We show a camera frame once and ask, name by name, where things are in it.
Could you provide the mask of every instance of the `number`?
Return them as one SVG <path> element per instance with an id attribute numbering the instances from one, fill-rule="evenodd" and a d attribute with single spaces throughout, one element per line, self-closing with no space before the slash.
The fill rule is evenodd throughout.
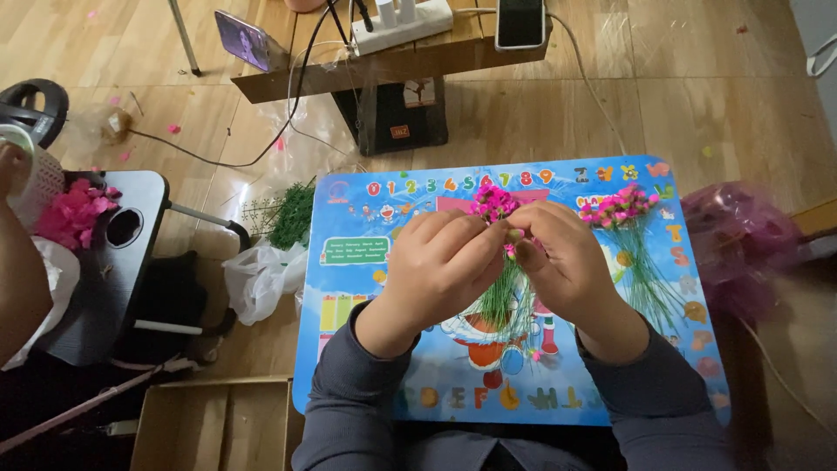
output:
<path id="1" fill-rule="evenodd" d="M 552 176 L 553 175 L 554 175 L 554 173 L 552 172 L 552 170 L 546 170 L 544 168 L 543 170 L 541 170 L 541 172 L 537 176 L 541 177 L 541 180 L 543 180 L 544 184 L 548 184 L 549 182 L 552 181 Z"/>

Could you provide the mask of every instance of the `pink scrap on floor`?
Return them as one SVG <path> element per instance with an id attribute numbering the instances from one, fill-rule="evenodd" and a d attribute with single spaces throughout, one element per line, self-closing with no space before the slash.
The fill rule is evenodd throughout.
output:
<path id="1" fill-rule="evenodd" d="M 102 213 L 115 210 L 114 199 L 121 193 L 114 187 L 102 190 L 90 186 L 88 179 L 78 179 L 67 193 L 57 195 L 35 223 L 35 234 L 68 249 L 89 249 L 93 227 Z"/>

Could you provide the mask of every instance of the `child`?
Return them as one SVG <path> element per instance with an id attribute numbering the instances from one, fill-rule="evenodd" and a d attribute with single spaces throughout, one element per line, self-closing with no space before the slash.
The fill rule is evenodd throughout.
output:
<path id="1" fill-rule="evenodd" d="M 323 349 L 296 471 L 590 469 L 541 443 L 437 434 L 397 449 L 388 415 L 423 329 L 462 312 L 500 275 L 510 230 L 518 263 L 551 312 L 576 325 L 578 351 L 631 469 L 734 469 L 706 384 L 616 293 L 591 230 L 568 207 L 527 204 L 491 226 L 460 210 L 424 213 L 401 231 L 387 286 L 358 304 Z"/>

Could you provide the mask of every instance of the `wooden floor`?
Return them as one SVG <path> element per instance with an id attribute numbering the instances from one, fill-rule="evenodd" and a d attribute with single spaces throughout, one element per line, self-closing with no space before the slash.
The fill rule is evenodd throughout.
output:
<path id="1" fill-rule="evenodd" d="M 180 0 L 202 78 L 188 62 L 164 0 L 0 0 L 0 88 L 27 78 L 58 81 L 71 111 L 118 99 L 136 128 L 212 161 L 250 162 L 270 141 L 285 103 L 250 105 L 230 77 L 244 73 L 224 52 L 213 10 L 256 18 L 261 2 Z M 747 179 L 766 185 L 786 211 L 837 195 L 837 154 L 788 0 L 548 0 L 581 45 L 584 64 L 630 153 L 666 159 L 679 191 Z M 450 141 L 439 148 L 363 158 L 370 171 L 516 163 L 619 154 L 614 133 L 580 80 L 560 27 L 542 62 L 447 77 Z M 133 91 L 145 116 L 129 98 Z M 298 128 L 349 152 L 352 141 L 329 96 L 304 99 Z M 169 124 L 182 132 L 167 133 Z M 132 137 L 94 153 L 68 133 L 50 149 L 67 169 L 153 169 L 172 201 L 241 220 L 242 204 L 270 197 L 290 170 L 313 175 L 316 163 L 350 162 L 298 134 L 257 165 L 216 168 L 159 142 Z M 126 161 L 119 159 L 130 152 Z M 227 302 L 220 261 L 235 237 L 186 216 L 168 214 L 158 255 L 198 250 L 211 295 L 208 322 Z M 237 325 L 205 375 L 291 373 L 293 300 L 265 321 Z"/>

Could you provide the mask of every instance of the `white container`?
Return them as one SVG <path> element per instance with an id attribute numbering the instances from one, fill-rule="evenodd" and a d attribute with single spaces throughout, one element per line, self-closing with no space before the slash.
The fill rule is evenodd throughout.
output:
<path id="1" fill-rule="evenodd" d="M 20 223 L 32 234 L 41 212 L 52 203 L 56 195 L 64 192 L 64 170 L 58 160 L 35 145 L 29 134 L 20 127 L 0 124 L 0 140 L 19 145 L 32 163 L 23 191 L 6 198 Z"/>

